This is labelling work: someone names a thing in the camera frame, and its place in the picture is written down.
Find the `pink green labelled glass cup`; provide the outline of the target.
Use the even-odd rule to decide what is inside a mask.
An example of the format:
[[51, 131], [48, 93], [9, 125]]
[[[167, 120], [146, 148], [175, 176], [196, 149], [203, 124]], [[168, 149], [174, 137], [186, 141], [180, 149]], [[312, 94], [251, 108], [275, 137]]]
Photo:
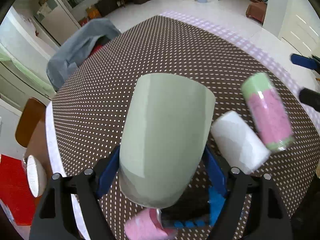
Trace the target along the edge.
[[293, 130], [284, 104], [265, 72], [256, 73], [241, 85], [259, 138], [273, 153], [286, 150], [293, 142]]

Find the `pale green plastic cup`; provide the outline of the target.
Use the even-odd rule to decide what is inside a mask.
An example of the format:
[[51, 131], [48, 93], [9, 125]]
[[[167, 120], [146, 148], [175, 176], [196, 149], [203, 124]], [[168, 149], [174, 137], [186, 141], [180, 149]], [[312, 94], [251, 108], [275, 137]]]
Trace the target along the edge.
[[174, 205], [201, 161], [215, 95], [183, 76], [152, 73], [136, 84], [120, 143], [119, 185], [143, 207]]

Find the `white paper cup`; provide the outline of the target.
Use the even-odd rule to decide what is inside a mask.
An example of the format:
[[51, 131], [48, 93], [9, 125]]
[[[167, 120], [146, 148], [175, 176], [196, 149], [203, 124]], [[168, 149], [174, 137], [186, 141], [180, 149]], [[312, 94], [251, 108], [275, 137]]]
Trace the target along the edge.
[[221, 155], [230, 167], [252, 174], [271, 155], [255, 132], [235, 111], [218, 117], [210, 129]]

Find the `white ceramic bowl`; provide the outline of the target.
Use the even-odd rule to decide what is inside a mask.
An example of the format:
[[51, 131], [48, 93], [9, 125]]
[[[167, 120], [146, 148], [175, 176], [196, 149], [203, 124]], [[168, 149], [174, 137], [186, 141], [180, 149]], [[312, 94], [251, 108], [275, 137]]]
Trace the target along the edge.
[[43, 195], [47, 186], [47, 174], [37, 158], [29, 155], [27, 159], [27, 181], [32, 195], [37, 198]]

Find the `red felt bag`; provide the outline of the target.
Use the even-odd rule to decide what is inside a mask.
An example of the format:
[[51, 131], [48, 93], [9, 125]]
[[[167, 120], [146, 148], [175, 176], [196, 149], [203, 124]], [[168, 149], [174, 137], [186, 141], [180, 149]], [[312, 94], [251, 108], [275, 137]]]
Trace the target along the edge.
[[40, 201], [28, 185], [27, 175], [21, 160], [1, 155], [1, 200], [11, 211], [19, 226], [30, 226]]

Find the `brown wooden chair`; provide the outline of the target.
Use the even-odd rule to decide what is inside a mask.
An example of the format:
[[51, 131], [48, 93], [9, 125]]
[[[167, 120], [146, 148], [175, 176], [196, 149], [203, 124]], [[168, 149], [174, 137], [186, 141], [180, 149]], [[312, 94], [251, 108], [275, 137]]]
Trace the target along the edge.
[[15, 132], [15, 139], [22, 147], [27, 148], [34, 129], [44, 115], [45, 110], [45, 104], [38, 99], [28, 99]]

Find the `brown polka dot tablecloth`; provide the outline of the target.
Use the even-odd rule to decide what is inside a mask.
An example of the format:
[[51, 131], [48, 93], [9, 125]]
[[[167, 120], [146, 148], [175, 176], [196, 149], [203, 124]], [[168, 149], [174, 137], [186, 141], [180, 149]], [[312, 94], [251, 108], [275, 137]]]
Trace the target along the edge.
[[[174, 74], [204, 85], [216, 99], [211, 126], [235, 111], [259, 137], [241, 85], [260, 72], [269, 75], [284, 104], [294, 142], [284, 151], [270, 151], [267, 161], [248, 175], [271, 175], [291, 222], [319, 161], [319, 114], [300, 103], [296, 82], [265, 52], [221, 27], [179, 13], [154, 16], [129, 29], [85, 60], [62, 85], [45, 112], [53, 174], [76, 176], [120, 147], [137, 81], [146, 74]], [[210, 130], [206, 146], [223, 157]], [[224, 200], [210, 193], [202, 158], [178, 201], [166, 208], [129, 200], [120, 189], [119, 171], [99, 200], [114, 239], [128, 239], [125, 223], [147, 208], [158, 210], [164, 228], [177, 230], [174, 239], [208, 239], [210, 214], [220, 211]]]

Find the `green door curtain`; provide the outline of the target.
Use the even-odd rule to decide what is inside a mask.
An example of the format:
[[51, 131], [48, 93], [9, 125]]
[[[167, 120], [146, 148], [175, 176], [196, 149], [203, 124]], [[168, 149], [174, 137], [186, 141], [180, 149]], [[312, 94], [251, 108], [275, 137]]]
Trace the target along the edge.
[[1, 44], [1, 63], [17, 78], [22, 80], [26, 85], [42, 94], [47, 98], [52, 98], [56, 92], [50, 82], [42, 80], [31, 70], [18, 61], [4, 46]]

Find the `grey jacket on chair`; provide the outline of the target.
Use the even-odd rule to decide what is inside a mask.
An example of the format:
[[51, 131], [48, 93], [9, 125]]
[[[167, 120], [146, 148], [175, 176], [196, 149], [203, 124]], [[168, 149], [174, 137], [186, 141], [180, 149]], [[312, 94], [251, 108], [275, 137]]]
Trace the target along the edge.
[[68, 38], [47, 63], [48, 79], [57, 92], [90, 56], [95, 46], [104, 46], [121, 34], [107, 18], [89, 21]]

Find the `white refrigerator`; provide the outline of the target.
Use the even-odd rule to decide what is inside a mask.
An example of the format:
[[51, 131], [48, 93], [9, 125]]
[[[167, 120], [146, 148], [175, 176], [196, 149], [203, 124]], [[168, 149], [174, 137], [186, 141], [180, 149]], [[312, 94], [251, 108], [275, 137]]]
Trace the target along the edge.
[[81, 28], [62, 0], [46, 0], [34, 17], [58, 45]]

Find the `orange cardboard box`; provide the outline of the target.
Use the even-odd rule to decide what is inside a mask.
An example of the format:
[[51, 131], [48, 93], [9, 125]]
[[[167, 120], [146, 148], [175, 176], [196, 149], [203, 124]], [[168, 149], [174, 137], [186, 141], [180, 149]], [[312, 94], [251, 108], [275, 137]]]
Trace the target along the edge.
[[94, 5], [86, 8], [86, 12], [87, 12], [87, 17], [90, 20], [93, 20], [96, 18], [101, 18], [101, 14], [100, 14], [99, 10]]

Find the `dark low cabinet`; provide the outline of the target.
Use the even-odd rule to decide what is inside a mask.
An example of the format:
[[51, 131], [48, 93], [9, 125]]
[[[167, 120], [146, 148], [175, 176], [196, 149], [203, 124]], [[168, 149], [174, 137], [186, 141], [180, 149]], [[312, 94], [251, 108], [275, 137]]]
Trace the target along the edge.
[[101, 17], [105, 17], [119, 8], [117, 1], [118, 0], [99, 0], [94, 6], [99, 11]]

